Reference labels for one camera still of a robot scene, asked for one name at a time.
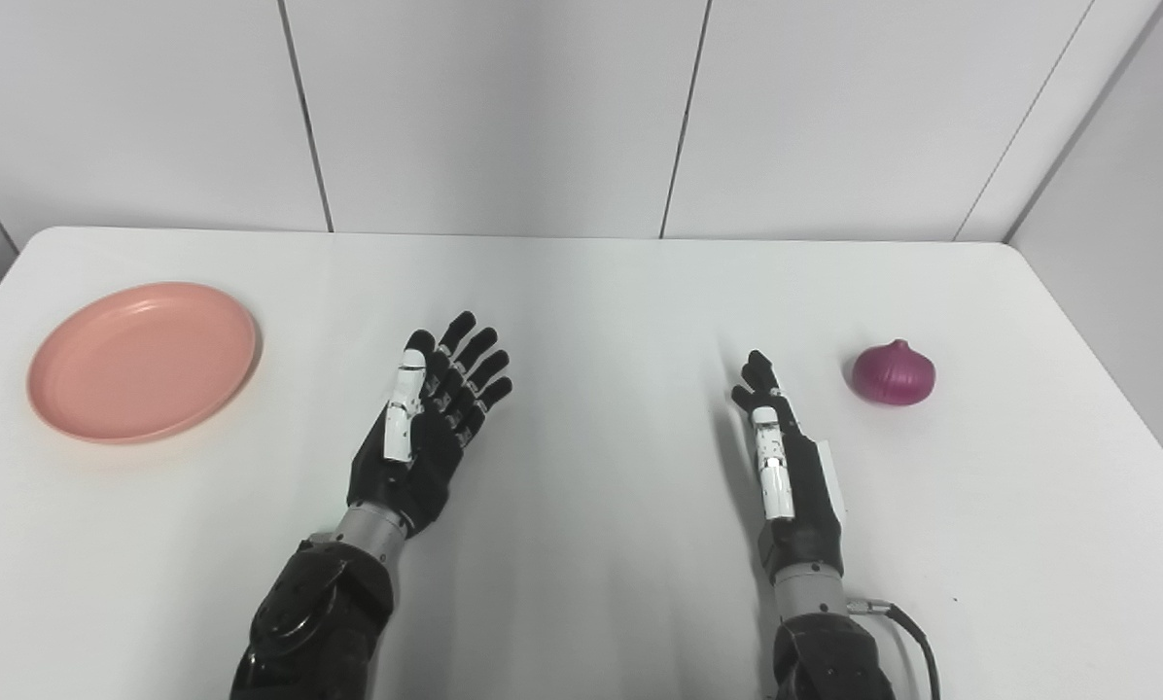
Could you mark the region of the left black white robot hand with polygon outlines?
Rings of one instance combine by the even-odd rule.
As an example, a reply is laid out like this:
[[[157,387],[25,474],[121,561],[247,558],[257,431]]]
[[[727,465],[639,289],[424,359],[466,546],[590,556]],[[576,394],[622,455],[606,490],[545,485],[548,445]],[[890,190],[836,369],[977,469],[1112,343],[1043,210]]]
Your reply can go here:
[[[391,395],[352,458],[347,503],[381,507],[408,536],[440,517],[488,412],[513,391],[495,329],[462,310],[441,336],[413,333]]]

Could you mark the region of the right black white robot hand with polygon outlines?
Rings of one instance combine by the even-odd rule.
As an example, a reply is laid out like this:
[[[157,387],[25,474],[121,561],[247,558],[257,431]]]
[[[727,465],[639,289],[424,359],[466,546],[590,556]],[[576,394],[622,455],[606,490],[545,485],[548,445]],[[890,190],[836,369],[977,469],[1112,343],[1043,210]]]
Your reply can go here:
[[[769,579],[791,566],[844,572],[842,523],[833,506],[819,443],[806,436],[771,360],[758,350],[741,367],[734,403],[752,434],[754,470],[764,513],[759,564]]]

